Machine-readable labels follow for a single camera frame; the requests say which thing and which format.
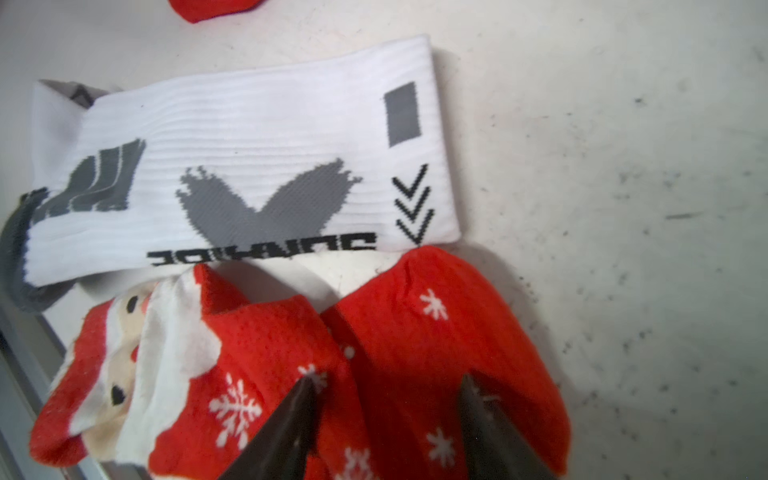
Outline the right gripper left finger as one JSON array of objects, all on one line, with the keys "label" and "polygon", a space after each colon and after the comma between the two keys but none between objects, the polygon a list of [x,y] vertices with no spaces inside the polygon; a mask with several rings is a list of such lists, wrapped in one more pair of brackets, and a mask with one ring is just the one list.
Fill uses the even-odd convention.
[{"label": "right gripper left finger", "polygon": [[301,480],[316,428],[313,382],[296,382],[220,480]]}]

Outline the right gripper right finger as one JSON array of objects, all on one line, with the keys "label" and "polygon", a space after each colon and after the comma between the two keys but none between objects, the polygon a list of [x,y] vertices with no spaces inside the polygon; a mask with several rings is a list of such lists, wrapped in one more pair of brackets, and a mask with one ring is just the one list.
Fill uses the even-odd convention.
[{"label": "right gripper right finger", "polygon": [[503,410],[483,399],[470,374],[462,377],[459,417],[469,479],[555,479]]}]

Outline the red santa sock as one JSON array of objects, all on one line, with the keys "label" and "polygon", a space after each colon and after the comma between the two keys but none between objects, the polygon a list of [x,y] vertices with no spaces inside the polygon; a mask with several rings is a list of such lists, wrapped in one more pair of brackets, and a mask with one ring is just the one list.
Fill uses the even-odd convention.
[{"label": "red santa sock", "polygon": [[466,479],[465,374],[565,474],[559,390],[466,261],[418,248],[321,312],[300,295],[254,303],[197,265],[88,312],[29,453],[51,467],[91,457],[156,479],[216,479],[309,378],[318,417],[305,479]]}]

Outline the white black sport sock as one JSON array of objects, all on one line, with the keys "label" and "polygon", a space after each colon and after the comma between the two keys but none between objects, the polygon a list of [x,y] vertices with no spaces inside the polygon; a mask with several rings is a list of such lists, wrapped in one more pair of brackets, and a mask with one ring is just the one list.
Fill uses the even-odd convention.
[{"label": "white black sport sock", "polygon": [[425,35],[108,92],[41,80],[1,285],[42,312],[129,269],[460,238]]}]

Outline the red snowflake sock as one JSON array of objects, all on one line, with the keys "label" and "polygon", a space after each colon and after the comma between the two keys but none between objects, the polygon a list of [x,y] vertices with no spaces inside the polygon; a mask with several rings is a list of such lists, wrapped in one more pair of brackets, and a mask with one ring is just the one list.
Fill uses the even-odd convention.
[{"label": "red snowflake sock", "polygon": [[169,0],[174,12],[191,24],[247,12],[261,3],[263,0]]}]

